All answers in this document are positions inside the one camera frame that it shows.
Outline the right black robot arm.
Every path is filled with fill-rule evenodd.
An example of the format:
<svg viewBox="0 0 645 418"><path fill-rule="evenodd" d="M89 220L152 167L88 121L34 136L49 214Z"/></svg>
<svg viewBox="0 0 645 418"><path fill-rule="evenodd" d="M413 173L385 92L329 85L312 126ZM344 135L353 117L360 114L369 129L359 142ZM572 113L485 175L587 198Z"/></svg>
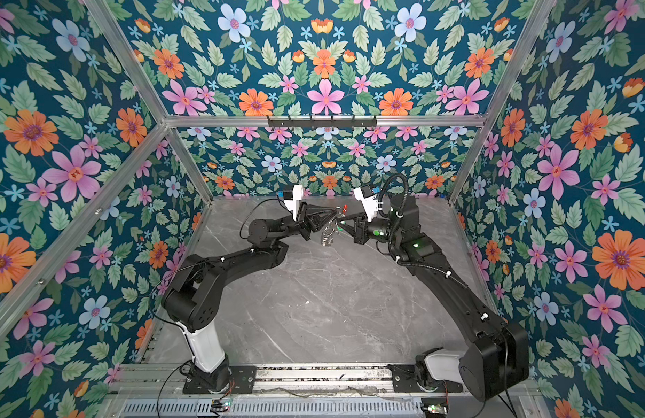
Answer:
<svg viewBox="0 0 645 418"><path fill-rule="evenodd" d="M416 276L439 300L463 336L463 351L434 348L416 359L416 378L463 385L485 402L529 377L526 330L493 312L449 264L442 247L422 230L412 197L397 198L387 216L358 212L339 219L357 244L382 242L395 263Z"/></svg>

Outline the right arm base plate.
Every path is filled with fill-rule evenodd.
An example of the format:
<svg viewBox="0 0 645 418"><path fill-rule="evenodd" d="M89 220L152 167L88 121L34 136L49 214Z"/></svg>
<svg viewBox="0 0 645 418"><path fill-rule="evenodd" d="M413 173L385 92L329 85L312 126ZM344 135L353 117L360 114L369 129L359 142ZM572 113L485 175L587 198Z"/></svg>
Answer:
<svg viewBox="0 0 645 418"><path fill-rule="evenodd" d="M462 393L463 385L454 381L437 381L418 364L388 364L393 390L397 393Z"/></svg>

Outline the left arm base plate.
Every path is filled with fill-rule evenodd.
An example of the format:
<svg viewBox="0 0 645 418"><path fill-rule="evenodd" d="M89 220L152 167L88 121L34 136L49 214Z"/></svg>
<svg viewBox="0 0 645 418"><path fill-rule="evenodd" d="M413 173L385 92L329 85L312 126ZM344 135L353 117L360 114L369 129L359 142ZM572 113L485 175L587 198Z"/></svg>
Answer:
<svg viewBox="0 0 645 418"><path fill-rule="evenodd" d="M182 390L185 395L245 395L253 392L256 381L255 366L221 366L212 373L196 366L181 373L186 377Z"/></svg>

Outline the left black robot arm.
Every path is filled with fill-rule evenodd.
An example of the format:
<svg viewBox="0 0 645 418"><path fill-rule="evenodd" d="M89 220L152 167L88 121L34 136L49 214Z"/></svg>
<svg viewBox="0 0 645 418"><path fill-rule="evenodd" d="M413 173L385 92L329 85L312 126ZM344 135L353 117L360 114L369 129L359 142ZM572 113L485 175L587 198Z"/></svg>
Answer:
<svg viewBox="0 0 645 418"><path fill-rule="evenodd" d="M296 216L255 219L247 230L249 247L217 257L192 254L172 278L162 306L180 329L192 359L182 373L190 380L187 393L200 389L221 393L231 386L228 355L215 326L226 285L252 273L280 266L289 246L285 238L299 235L309 240L335 219L337 210L301 202Z"/></svg>

